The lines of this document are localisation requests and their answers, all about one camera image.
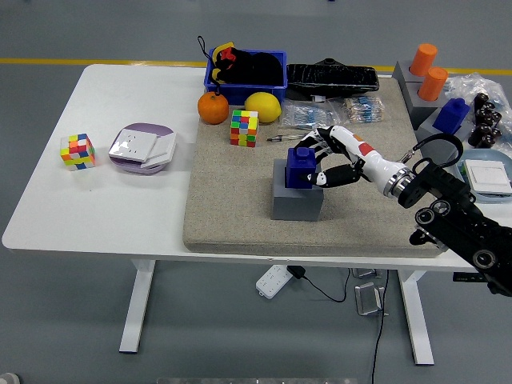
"felt pad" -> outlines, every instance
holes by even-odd
[[[394,78],[381,78],[379,96],[385,111],[381,122],[343,124],[379,151],[397,161],[416,143],[402,93]],[[297,141],[267,142],[276,134],[301,133],[278,123],[260,124],[257,146],[230,145],[230,121],[218,126],[202,122],[186,204],[183,241],[195,252],[269,256],[434,257],[432,244],[412,246],[414,214],[428,206],[424,197],[408,210],[386,198],[363,179],[325,190],[317,222],[270,219],[272,169]],[[412,166],[420,157],[410,160]],[[348,163],[342,155],[322,161],[327,169]]]

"black plush toy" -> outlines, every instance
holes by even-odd
[[[278,58],[268,52],[250,53],[237,50],[233,42],[222,44],[214,49],[210,57],[204,47],[204,40],[198,37],[205,56],[211,61],[212,82],[222,84],[249,84],[282,86],[283,68]]]

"orange cylinder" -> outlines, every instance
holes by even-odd
[[[438,99],[448,79],[448,71],[439,66],[433,66],[426,73],[425,80],[419,89],[418,96],[426,102],[434,102]]]
[[[435,55],[438,54],[438,48],[432,44],[420,44],[413,63],[410,65],[409,72],[415,76],[425,76],[432,67]]]

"rubik's cube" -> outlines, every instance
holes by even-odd
[[[234,110],[231,118],[230,143],[234,146],[256,146],[258,136],[258,112]]]
[[[95,163],[94,148],[86,134],[61,138],[61,158],[68,170],[92,168]]]

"gray block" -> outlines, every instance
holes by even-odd
[[[432,125],[435,122],[435,119],[438,117],[441,109],[437,109],[432,113],[414,132],[416,135],[416,139],[418,142],[424,140],[433,134],[441,134],[442,132],[437,128],[434,128]],[[473,129],[474,124],[468,120],[463,120],[461,127],[455,132],[455,135],[461,142],[467,140],[467,138],[471,134],[471,130]],[[424,158],[431,158],[436,164],[442,164],[444,162],[448,162],[456,155],[456,148],[453,144],[449,142],[445,142],[443,140],[434,140],[425,144],[420,151],[422,152],[422,156]]]
[[[285,159],[274,160],[272,181],[273,220],[316,222],[323,204],[323,189],[313,186],[311,190],[285,187]]]
[[[407,113],[414,130],[417,130],[437,108],[443,108],[448,102],[448,98],[443,92],[434,102],[426,102],[418,96],[421,86],[422,84],[419,82],[407,82],[402,90],[403,100],[406,102]]]
[[[409,68],[412,63],[412,60],[401,60],[397,62],[396,66],[394,66],[394,71],[391,77],[397,79],[398,84],[400,85],[400,90],[404,89],[406,82],[423,83],[423,80],[425,79],[424,76],[416,76],[409,72]]]

